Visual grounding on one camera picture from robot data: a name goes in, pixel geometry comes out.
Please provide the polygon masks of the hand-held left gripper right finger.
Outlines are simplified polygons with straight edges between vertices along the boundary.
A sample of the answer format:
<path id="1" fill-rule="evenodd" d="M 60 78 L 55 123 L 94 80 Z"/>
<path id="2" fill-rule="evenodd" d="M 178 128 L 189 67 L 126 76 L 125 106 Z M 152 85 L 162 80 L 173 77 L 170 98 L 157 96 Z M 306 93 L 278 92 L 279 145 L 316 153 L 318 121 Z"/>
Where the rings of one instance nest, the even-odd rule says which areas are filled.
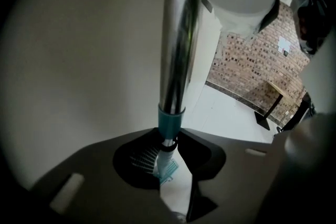
<path id="1" fill-rule="evenodd" d="M 256 223 L 287 136 L 259 143 L 181 129 L 178 152 L 192 174 L 187 222 Z"/>

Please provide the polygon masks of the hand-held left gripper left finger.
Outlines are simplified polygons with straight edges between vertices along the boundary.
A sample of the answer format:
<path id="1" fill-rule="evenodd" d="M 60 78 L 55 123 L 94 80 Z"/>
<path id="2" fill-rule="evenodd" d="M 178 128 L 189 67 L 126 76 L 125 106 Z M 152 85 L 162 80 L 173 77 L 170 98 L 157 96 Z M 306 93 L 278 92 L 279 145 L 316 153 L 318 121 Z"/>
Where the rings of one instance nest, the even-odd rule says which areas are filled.
<path id="1" fill-rule="evenodd" d="M 67 223 L 178 223 L 159 180 L 131 163 L 132 152 L 157 137 L 147 129 L 85 146 L 36 181 L 31 194 Z"/>

